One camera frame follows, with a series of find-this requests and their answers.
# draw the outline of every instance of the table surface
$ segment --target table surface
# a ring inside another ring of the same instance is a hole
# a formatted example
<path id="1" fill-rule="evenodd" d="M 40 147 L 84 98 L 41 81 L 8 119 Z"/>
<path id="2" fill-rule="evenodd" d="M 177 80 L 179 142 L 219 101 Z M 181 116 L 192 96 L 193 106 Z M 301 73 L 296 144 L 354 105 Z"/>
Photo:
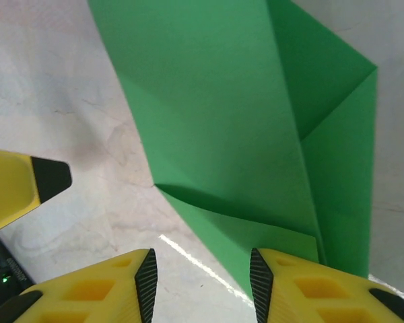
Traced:
<path id="1" fill-rule="evenodd" d="M 380 67 L 370 271 L 404 291 L 404 0 L 297 2 Z M 152 247 L 154 322 L 256 322 L 153 187 L 85 0 L 0 0 L 0 149 L 73 172 L 69 190 L 0 231 L 35 281 Z"/>

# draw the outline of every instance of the green paper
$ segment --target green paper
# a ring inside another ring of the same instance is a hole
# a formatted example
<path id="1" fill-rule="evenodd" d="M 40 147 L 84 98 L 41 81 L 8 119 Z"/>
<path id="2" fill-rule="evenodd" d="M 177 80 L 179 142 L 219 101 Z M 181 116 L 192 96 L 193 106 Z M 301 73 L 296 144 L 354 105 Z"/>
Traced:
<path id="1" fill-rule="evenodd" d="M 372 63 L 288 0 L 90 6 L 154 182 L 241 286 L 248 266 L 232 267 L 260 247 L 242 220 L 312 236 L 322 263 L 368 274 Z"/>
<path id="2" fill-rule="evenodd" d="M 225 269 L 235 278 L 242 289 L 251 295 L 250 258 L 252 248 L 275 248 L 281 252 L 294 254 L 300 258 L 318 262 L 316 239 L 273 225 L 265 225 L 214 213 L 182 201 L 163 190 L 177 196 L 191 195 L 192 201 L 203 196 L 195 191 L 173 187 L 159 187 L 168 202 L 193 228 L 213 255 L 224 264 Z"/>

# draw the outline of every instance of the folded green paper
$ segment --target folded green paper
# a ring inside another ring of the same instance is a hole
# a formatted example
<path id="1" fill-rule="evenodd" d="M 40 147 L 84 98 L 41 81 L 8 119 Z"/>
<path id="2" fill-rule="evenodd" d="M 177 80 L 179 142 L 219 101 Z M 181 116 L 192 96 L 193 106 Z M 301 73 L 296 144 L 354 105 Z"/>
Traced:
<path id="1" fill-rule="evenodd" d="M 251 248 L 368 274 L 372 63 L 288 0 L 90 6 L 154 182 L 247 292 Z"/>

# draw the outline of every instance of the white marble surface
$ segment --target white marble surface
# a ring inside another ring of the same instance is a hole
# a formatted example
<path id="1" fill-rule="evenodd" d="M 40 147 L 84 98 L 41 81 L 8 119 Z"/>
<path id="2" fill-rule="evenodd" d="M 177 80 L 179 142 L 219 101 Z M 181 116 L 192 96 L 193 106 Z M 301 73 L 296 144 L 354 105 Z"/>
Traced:
<path id="1" fill-rule="evenodd" d="M 380 67 L 371 272 L 404 291 L 404 0 L 299 0 Z M 38 282 L 155 248 L 154 322 L 256 322 L 152 186 L 85 0 L 0 0 L 0 149 L 71 164 L 73 186 L 0 231 Z"/>

